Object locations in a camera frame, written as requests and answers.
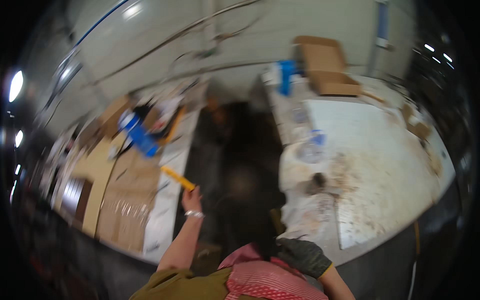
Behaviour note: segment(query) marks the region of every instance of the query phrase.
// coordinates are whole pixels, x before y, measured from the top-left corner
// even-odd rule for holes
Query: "yellow tool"
[[[174,170],[170,169],[169,167],[162,166],[162,167],[160,167],[160,170],[162,170],[167,175],[169,175],[170,177],[172,177],[173,179],[178,181],[186,190],[193,191],[193,189],[195,188],[195,185],[193,183],[188,181],[185,177],[180,176],[179,174],[177,174]]]

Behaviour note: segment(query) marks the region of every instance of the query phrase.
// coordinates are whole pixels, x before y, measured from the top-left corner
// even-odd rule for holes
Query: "ceiling light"
[[[17,181],[15,180],[13,182],[13,187],[12,187],[12,191],[10,192],[10,204],[12,204],[12,199],[13,199],[13,192],[15,191],[15,186],[17,185]]]
[[[8,97],[9,102],[12,102],[17,98],[23,84],[24,77],[22,75],[22,71],[18,71],[12,79],[12,83],[10,84],[10,95]]]
[[[18,146],[20,146],[20,143],[22,142],[23,138],[24,138],[24,133],[20,130],[15,136],[15,147],[18,148]]]
[[[70,73],[70,70],[72,68],[67,68],[65,69],[65,71],[62,72],[62,74],[60,75],[60,80],[63,80],[65,77],[67,77],[68,73]]]
[[[449,62],[453,62],[453,60],[452,60],[448,55],[446,55],[445,53],[444,53],[444,57],[445,57],[446,59],[448,59]]]
[[[128,20],[138,14],[142,10],[142,5],[140,3],[135,3],[130,5],[127,9],[125,9],[122,13],[123,19]]]
[[[435,52],[435,49],[433,49],[433,47],[430,46],[430,45],[425,44],[425,48],[427,48],[427,49],[430,50],[431,52]]]

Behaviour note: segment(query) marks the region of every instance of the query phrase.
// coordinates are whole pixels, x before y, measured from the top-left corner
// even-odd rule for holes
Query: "small bottle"
[[[298,157],[307,164],[318,164],[324,158],[326,134],[323,130],[312,130],[311,137],[304,142],[299,150]]]
[[[145,156],[152,157],[159,150],[158,144],[143,128],[140,118],[131,110],[126,110],[119,119],[119,128],[125,130],[135,145]]]

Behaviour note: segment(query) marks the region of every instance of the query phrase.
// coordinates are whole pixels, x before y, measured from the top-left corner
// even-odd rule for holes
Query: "hand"
[[[276,242],[282,249],[278,254],[281,260],[315,279],[320,278],[332,266],[332,261],[324,255],[322,248],[311,241],[282,238]]]
[[[189,210],[194,210],[196,212],[202,212],[202,204],[200,200],[202,196],[200,195],[200,187],[196,186],[195,189],[191,192],[188,190],[183,191],[183,197],[181,200],[181,204],[183,209],[188,212]]]

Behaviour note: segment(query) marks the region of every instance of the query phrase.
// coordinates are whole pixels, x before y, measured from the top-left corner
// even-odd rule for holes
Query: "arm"
[[[355,300],[352,292],[338,274],[331,260],[315,243],[306,240],[278,239],[282,252],[278,256],[292,268],[317,278],[325,295],[332,300]]]
[[[200,189],[196,187],[193,192],[183,192],[182,206],[185,211],[193,210],[202,212],[200,203]],[[202,226],[203,218],[188,216],[179,234],[168,247],[158,263],[157,271],[167,269],[189,269],[192,265],[198,234]]]
[[[329,268],[318,281],[324,287],[325,295],[331,300],[355,300],[352,292],[334,266]]]

